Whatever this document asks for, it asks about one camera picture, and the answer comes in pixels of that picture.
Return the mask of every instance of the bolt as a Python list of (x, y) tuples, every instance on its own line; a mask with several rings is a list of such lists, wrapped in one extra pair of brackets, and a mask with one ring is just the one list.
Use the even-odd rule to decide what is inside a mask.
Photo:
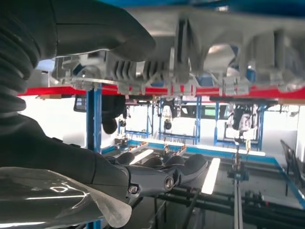
[(165, 188), (170, 189), (174, 185), (174, 181), (172, 177), (168, 177), (165, 180)]
[(131, 194), (136, 194), (138, 192), (138, 187), (136, 186), (130, 186), (128, 189), (128, 192), (131, 193)]

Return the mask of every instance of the welding robot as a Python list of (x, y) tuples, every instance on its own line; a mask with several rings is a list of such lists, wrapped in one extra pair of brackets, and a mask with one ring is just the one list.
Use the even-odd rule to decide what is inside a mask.
[[(203, 155), (157, 170), (110, 162), (47, 137), (36, 121), (18, 113), (26, 103), (17, 95), (26, 91), (26, 80), (41, 60), (102, 49), (124, 60), (145, 60), (154, 40), (125, 10), (95, 0), (2, 0), (0, 46), (2, 228), (98, 219), (122, 227), (130, 217), (131, 197), (168, 192), (205, 169)], [(117, 112), (109, 114), (103, 125)]]

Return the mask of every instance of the red conveyor rail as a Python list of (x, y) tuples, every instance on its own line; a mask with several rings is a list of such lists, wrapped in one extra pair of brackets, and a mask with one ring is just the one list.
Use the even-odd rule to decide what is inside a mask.
[[(184, 86), (181, 86), (181, 92), (184, 91)], [(46, 94), (85, 94), (86, 91), (77, 90), (72, 87), (39, 87), (39, 88), (29, 88), (24, 94), (19, 94), (19, 96), (25, 95), (46, 95)], [(117, 86), (116, 85), (104, 85), (102, 90), (102, 94), (114, 95), (119, 94)], [(156, 87), (146, 87), (147, 95), (168, 95), (166, 88), (156, 88)], [(201, 87), (197, 88), (196, 95), (202, 96), (219, 96), (219, 89), (215, 87)], [(234, 97), (243, 98), (271, 98), (271, 99), (305, 99), (305, 88), (294, 91), (294, 92), (280, 92), (277, 88), (271, 89), (258, 89), (252, 87), (248, 95), (239, 95)]]

